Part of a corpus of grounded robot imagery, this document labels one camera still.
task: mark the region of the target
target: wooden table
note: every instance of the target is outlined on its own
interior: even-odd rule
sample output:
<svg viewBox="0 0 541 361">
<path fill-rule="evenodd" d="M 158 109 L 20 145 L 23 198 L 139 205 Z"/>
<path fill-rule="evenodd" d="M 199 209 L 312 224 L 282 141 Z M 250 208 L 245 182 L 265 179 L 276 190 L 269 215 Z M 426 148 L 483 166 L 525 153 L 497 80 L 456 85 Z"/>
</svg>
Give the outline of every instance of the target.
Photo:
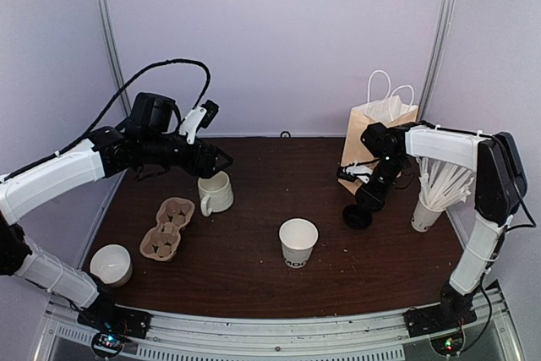
<svg viewBox="0 0 541 361">
<path fill-rule="evenodd" d="M 118 243 L 134 262 L 119 304 L 189 315 L 279 318 L 355 315 L 438 301 L 462 254 L 443 215 L 427 233 L 410 218 L 418 181 L 390 193 L 363 231 L 348 228 L 344 206 L 353 196 L 336 181 L 343 139 L 211 139 L 235 158 L 228 170 L 235 203 L 203 217 L 197 210 L 170 263 L 139 253 L 163 200 L 198 203 L 197 180 L 172 169 L 136 183 L 128 172 L 90 250 Z M 281 257 L 278 229 L 304 217 L 320 239 L 301 270 Z"/>
</svg>

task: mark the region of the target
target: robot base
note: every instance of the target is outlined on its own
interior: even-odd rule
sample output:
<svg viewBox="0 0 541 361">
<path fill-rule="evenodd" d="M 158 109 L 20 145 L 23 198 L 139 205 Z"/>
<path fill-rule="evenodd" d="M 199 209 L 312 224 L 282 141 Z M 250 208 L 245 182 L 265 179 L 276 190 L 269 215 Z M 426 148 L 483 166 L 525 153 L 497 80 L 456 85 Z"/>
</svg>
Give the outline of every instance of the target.
<svg viewBox="0 0 541 361">
<path fill-rule="evenodd" d="M 457 320 L 443 320 L 441 317 L 441 307 L 439 304 L 422 309 L 411 309 L 404 314 L 407 331 L 411 338 L 434 334 L 440 331 L 456 329 L 462 325 L 473 323 L 477 320 L 477 315 L 473 310 L 468 310 L 462 314 L 461 322 Z"/>
<path fill-rule="evenodd" d="M 115 320 L 119 320 L 119 322 L 115 323 L 115 325 L 111 325 L 109 332 L 119 336 L 129 336 L 141 339 L 146 338 L 146 332 L 150 327 L 150 313 L 115 306 L 114 314 Z M 77 322 L 81 325 L 94 327 L 83 315 L 79 315 Z"/>
</svg>

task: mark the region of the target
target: metal frame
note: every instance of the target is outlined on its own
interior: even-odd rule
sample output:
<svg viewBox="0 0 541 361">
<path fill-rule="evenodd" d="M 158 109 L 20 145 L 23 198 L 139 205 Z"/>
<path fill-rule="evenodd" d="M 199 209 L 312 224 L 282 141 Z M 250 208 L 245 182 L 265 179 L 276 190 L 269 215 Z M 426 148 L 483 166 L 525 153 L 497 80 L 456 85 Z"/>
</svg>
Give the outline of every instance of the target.
<svg viewBox="0 0 541 361">
<path fill-rule="evenodd" d="M 501 290 L 493 288 L 488 295 L 494 309 L 495 333 L 505 359 L 523 361 L 520 343 Z M 489 311 L 482 294 L 476 295 L 473 307 L 478 320 L 468 327 L 484 325 Z M 193 357 L 235 361 L 340 361 L 348 357 L 357 359 L 361 354 L 395 350 L 400 353 L 400 349 L 408 343 L 426 342 L 429 339 L 428 336 L 409 338 L 402 317 L 405 311 L 399 309 L 369 315 L 270 320 L 220 319 L 151 311 L 152 321 L 146 340 L 134 340 L 127 353 L 132 354 L 131 358 L 147 360 Z M 33 359 L 49 361 L 55 337 L 88 346 L 89 337 L 95 331 L 78 325 L 76 318 L 76 313 L 62 299 L 52 297 Z"/>
<path fill-rule="evenodd" d="M 120 60 L 118 58 L 117 46 L 115 43 L 114 35 L 112 33 L 111 15 L 109 14 L 109 7 L 107 0 L 96 0 L 98 2 L 98 8 L 100 9 L 101 28 L 103 29 L 103 36 L 107 47 L 107 55 L 109 57 L 109 64 L 111 66 L 112 77 L 117 89 L 124 85 L 124 78 L 122 70 L 120 68 Z M 120 95 L 120 103 L 122 105 L 123 113 L 127 117 L 131 113 L 131 103 L 129 102 L 128 95 L 124 91 Z"/>
<path fill-rule="evenodd" d="M 109 7 L 107 4 L 107 0 L 97 0 L 97 2 L 100 9 L 101 27 L 103 29 L 103 35 L 107 46 L 107 53 L 109 56 L 109 63 L 111 65 L 112 76 L 114 78 L 117 88 L 120 88 L 124 84 L 124 79 L 120 66 L 120 60 L 118 57 L 117 46 L 112 31 L 112 22 L 111 15 L 109 14 Z M 429 60 L 429 67 L 424 80 L 421 100 L 419 102 L 418 118 L 424 117 L 430 103 L 430 98 L 432 96 L 432 91 L 443 56 L 445 39 L 449 30 L 454 5 L 455 0 L 441 0 L 440 17 L 438 19 L 434 45 Z M 121 94 L 120 102 L 122 104 L 125 116 L 129 116 L 131 112 L 131 103 L 129 102 L 129 98 L 126 92 L 123 92 Z"/>
<path fill-rule="evenodd" d="M 451 23 L 451 16 L 453 14 L 454 6 L 455 0 L 441 0 L 440 18 L 438 19 L 436 36 L 434 39 L 432 54 L 430 55 L 429 69 L 424 79 L 423 92 L 421 93 L 421 102 L 419 102 L 418 118 L 424 117 L 430 103 L 432 91 L 434 90 L 434 84 L 438 76 L 438 71 L 440 69 L 445 39 L 449 31 L 449 25 Z"/>
</svg>

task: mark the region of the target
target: black wire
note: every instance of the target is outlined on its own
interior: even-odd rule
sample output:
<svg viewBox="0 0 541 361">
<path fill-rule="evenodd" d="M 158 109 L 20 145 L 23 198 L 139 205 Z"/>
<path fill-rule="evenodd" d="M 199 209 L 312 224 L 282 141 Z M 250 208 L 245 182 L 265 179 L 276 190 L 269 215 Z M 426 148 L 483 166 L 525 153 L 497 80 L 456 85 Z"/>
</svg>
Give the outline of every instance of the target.
<svg viewBox="0 0 541 361">
<path fill-rule="evenodd" d="M 72 141 L 69 145 L 66 145 L 64 148 L 62 148 L 58 154 L 64 154 L 65 152 L 71 150 L 72 148 L 74 148 L 78 143 L 80 143 L 83 139 L 85 139 L 88 134 L 94 129 L 94 127 L 103 119 L 103 117 L 105 116 L 105 114 L 107 113 L 107 111 L 111 108 L 112 104 L 115 102 L 115 100 L 133 83 L 135 82 L 135 80 L 141 76 L 142 74 L 144 74 L 146 71 L 149 71 L 153 68 L 158 68 L 158 67 L 164 67 L 166 65 L 171 65 L 171 64 L 174 64 L 174 63 L 186 63 L 186 64 L 189 64 L 189 65 L 196 65 L 198 67 L 201 67 L 205 73 L 206 73 L 206 81 L 205 81 L 205 85 L 203 86 L 203 90 L 199 93 L 199 97 L 197 98 L 197 101 L 194 103 L 194 107 L 192 108 L 196 108 L 198 105 L 199 105 L 199 102 L 201 101 L 201 99 L 203 98 L 203 96 L 205 95 L 205 92 L 206 90 L 208 89 L 209 87 L 209 84 L 210 84 L 210 71 L 209 69 L 207 68 L 207 66 L 202 63 L 201 61 L 195 61 L 193 59 L 185 59 L 185 58 L 175 58 L 175 59 L 167 59 L 166 61 L 160 61 L 158 63 L 152 63 L 150 65 L 147 65 L 146 67 L 142 68 L 137 74 L 135 74 L 134 76 L 132 76 L 128 82 L 126 82 L 124 85 L 122 85 L 120 88 L 118 88 L 118 90 L 115 92 L 115 94 L 111 97 L 111 99 L 109 100 L 109 102 L 105 105 L 105 107 L 103 108 L 103 110 L 100 112 L 100 114 L 98 114 L 98 117 L 91 123 L 91 125 L 84 131 L 84 133 L 82 133 L 82 135 L 80 135 L 77 139 L 75 139 L 74 141 Z M 37 167 L 38 165 L 41 165 L 42 163 L 44 162 L 47 162 L 47 161 L 50 161 L 51 159 L 55 158 L 57 156 L 57 154 L 51 154 L 49 156 L 44 156 L 43 158 L 39 159 L 38 161 L 34 161 L 32 162 L 31 164 L 29 165 L 26 165 L 20 169 L 18 169 L 17 171 L 13 171 L 11 172 L 7 177 L 4 178 L 4 180 L 2 182 L 5 182 L 7 181 L 8 179 L 10 178 L 13 178 L 13 177 L 16 177 L 17 175 L 20 175 L 21 173 L 23 172 L 26 172 L 34 167 Z"/>
<path fill-rule="evenodd" d="M 517 230 L 518 228 L 535 228 L 536 225 L 533 224 L 519 224 L 518 226 L 509 227 L 505 232 L 512 232 L 513 230 Z"/>
<path fill-rule="evenodd" d="M 468 351 L 470 348 L 472 348 L 475 344 L 478 343 L 478 341 L 481 339 L 483 334 L 489 328 L 490 321 L 492 320 L 492 303 L 490 302 L 489 295 L 487 295 L 487 293 L 484 291 L 483 285 L 481 285 L 481 293 L 483 294 L 484 298 L 487 300 L 487 304 L 489 304 L 489 318 L 487 319 L 487 322 L 484 324 L 484 327 L 481 330 L 481 332 L 478 334 L 477 337 L 475 337 L 475 340 L 470 342 L 470 344 L 466 348 L 460 350 L 459 352 L 460 355 L 464 354 L 466 351 Z"/>
<path fill-rule="evenodd" d="M 379 161 L 381 158 L 374 158 L 373 160 L 371 161 L 365 161 L 365 162 L 357 162 L 357 163 L 351 163 L 351 164 L 348 164 L 348 165 L 345 165 L 343 167 L 340 167 L 342 171 L 345 171 L 346 169 L 348 168 L 351 168 L 351 167 L 359 167 L 361 165 L 370 165 L 370 164 L 374 164 L 375 162 Z"/>
</svg>

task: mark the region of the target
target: white bag handle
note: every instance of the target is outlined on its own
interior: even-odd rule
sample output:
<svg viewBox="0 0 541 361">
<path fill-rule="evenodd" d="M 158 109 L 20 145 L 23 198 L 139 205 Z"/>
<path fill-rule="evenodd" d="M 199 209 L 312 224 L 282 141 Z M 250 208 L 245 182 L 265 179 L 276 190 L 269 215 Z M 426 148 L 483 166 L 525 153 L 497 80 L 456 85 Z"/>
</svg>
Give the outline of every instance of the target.
<svg viewBox="0 0 541 361">
<path fill-rule="evenodd" d="M 410 100 L 409 102 L 409 106 L 407 107 L 408 109 L 412 106 L 413 104 L 413 99 L 415 99 L 415 89 L 413 88 L 413 86 L 411 85 L 402 85 L 402 86 L 398 86 L 396 89 L 394 89 L 391 93 L 391 96 L 390 97 L 393 97 L 396 93 L 397 90 L 400 90 L 400 89 L 404 89 L 404 88 L 408 88 L 412 91 L 412 100 Z M 391 112 L 391 104 L 389 103 L 389 106 L 388 106 L 388 109 L 389 109 L 389 115 L 391 116 L 391 121 L 393 121 L 395 118 L 392 117 L 392 112 Z"/>
<path fill-rule="evenodd" d="M 368 85 L 367 90 L 366 90 L 366 110 L 367 111 L 368 111 L 369 104 L 370 104 L 370 87 L 372 86 L 372 78 L 376 74 L 385 75 L 385 77 L 387 78 L 387 84 L 389 85 L 389 88 L 387 89 L 387 94 L 385 95 L 385 98 L 383 98 L 383 100 L 381 102 L 387 100 L 387 98 L 389 97 L 389 94 L 391 93 L 391 77 L 383 69 L 376 69 L 369 77 L 369 85 Z"/>
</svg>

